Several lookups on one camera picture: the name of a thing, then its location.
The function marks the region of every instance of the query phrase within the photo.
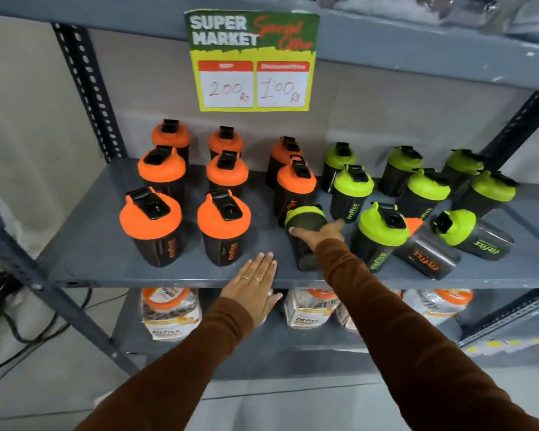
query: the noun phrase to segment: person's right hand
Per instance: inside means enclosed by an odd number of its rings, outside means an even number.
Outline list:
[[[344,239],[341,235],[341,230],[344,226],[345,222],[340,219],[331,224],[324,225],[320,231],[311,231],[298,227],[290,227],[288,231],[292,236],[302,239],[312,251],[315,251],[317,244],[325,239],[337,239],[343,242]]]

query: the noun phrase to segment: tiled floor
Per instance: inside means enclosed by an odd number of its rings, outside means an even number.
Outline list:
[[[100,289],[92,303],[121,295]],[[81,300],[83,291],[75,291]],[[123,298],[88,312],[108,332]],[[490,369],[526,411],[539,417],[539,367]],[[126,380],[73,330],[49,341],[0,381],[0,431],[72,430],[93,400]],[[407,430],[379,375],[214,382],[188,431]]]

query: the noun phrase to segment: brown sleeve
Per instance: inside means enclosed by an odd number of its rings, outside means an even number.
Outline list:
[[[539,430],[452,341],[385,287],[335,239],[316,247],[323,277],[347,307],[413,430]]]
[[[244,307],[218,298],[188,337],[122,384],[76,431],[183,431],[218,364],[252,329]]]

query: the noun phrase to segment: white price box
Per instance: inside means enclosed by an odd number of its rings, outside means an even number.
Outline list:
[[[308,62],[258,62],[259,107],[303,107],[308,91]]]
[[[204,107],[253,107],[253,62],[200,60],[198,69]]]

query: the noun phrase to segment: upper shelf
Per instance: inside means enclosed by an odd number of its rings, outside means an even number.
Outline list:
[[[245,260],[255,258],[258,252],[273,251],[278,260],[276,288],[327,287],[319,273],[297,269],[286,232],[273,216],[273,191],[266,186],[264,173],[252,171],[244,188],[242,200],[252,211],[252,226],[244,242],[245,252],[236,263],[223,268],[206,258],[195,222],[197,209],[208,190],[205,167],[188,167],[182,223],[185,248],[180,258],[165,268],[146,263],[118,221],[125,204],[125,193],[142,186],[136,159],[114,159],[105,167],[39,259],[51,285],[222,287],[236,275]],[[331,219],[330,198],[318,189],[318,202],[328,219]],[[392,200],[377,192],[368,198],[368,201]],[[440,282],[429,280],[401,260],[390,257],[377,276],[390,289],[539,287],[539,240],[503,210],[492,213],[488,221],[515,239],[515,247],[508,257],[487,261],[464,253],[460,265]],[[348,241],[356,227],[357,224],[346,226]]]
[[[314,0],[0,0],[0,15],[183,41],[183,13],[198,8],[318,13],[319,59],[539,89],[537,44],[342,13]]]

